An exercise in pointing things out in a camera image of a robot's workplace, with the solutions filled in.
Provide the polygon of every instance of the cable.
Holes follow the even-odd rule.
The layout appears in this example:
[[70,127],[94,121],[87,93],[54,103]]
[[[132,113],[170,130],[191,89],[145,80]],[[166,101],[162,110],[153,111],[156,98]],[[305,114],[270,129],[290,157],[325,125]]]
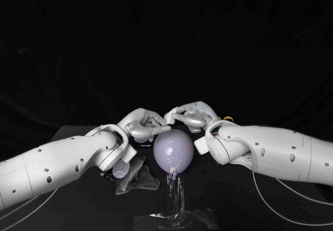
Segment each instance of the cable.
[[[58,189],[54,191],[54,193],[49,196],[48,200],[51,199],[51,197],[54,196],[57,191],[58,191]],[[12,228],[15,225],[18,225],[39,210],[39,208],[44,206],[44,204],[34,210],[34,212],[23,219],[21,219],[12,226],[9,226],[5,230],[0,230],[0,231],[6,231],[9,228]]]
[[287,221],[290,221],[290,222],[294,223],[294,224],[306,225],[306,226],[328,226],[328,225],[333,225],[333,222],[332,222],[332,223],[326,223],[326,224],[306,224],[306,223],[300,223],[300,222],[297,222],[297,221],[293,221],[293,220],[287,219],[287,218],[270,207],[270,205],[267,204],[267,202],[266,202],[266,205],[268,206],[268,208],[274,211],[274,213],[276,213],[281,218],[284,218]]
[[302,195],[294,189],[292,189],[292,188],[281,182],[280,179],[277,179],[277,180],[279,180],[279,182],[280,182],[296,194],[299,194],[300,196],[303,196],[303,197],[305,197],[306,199],[309,199],[310,201],[315,201],[315,202],[322,203],[322,204],[325,204],[325,205],[333,205],[333,203],[323,202],[323,201],[318,201],[318,200],[312,199],[310,197]]
[[12,213],[15,213],[22,207],[25,207],[39,196],[36,196],[31,201],[28,201],[19,208],[16,208],[13,211],[10,211],[5,216],[0,217],[0,220],[3,220]]

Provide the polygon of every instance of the robotic hand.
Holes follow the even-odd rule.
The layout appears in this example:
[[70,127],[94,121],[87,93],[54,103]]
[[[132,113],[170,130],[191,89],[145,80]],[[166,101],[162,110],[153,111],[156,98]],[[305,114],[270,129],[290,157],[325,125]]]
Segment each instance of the robotic hand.
[[137,154],[129,136],[152,140],[170,129],[156,112],[139,108],[117,125],[103,125],[85,136],[51,142],[0,162],[0,210],[80,179],[90,167],[107,171],[120,159],[127,163]]
[[211,152],[219,164],[243,165],[283,180],[333,186],[332,142],[284,128],[240,126],[219,120],[204,102],[175,108],[166,116],[181,120],[191,132],[205,129],[205,136],[195,141],[195,146],[201,154]]

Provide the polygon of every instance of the black backdrop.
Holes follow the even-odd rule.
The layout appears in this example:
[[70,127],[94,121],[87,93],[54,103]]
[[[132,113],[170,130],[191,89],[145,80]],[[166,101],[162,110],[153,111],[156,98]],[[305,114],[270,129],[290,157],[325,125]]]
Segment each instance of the black backdrop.
[[0,160],[64,125],[207,102],[333,141],[333,14],[315,0],[15,1],[2,8]]

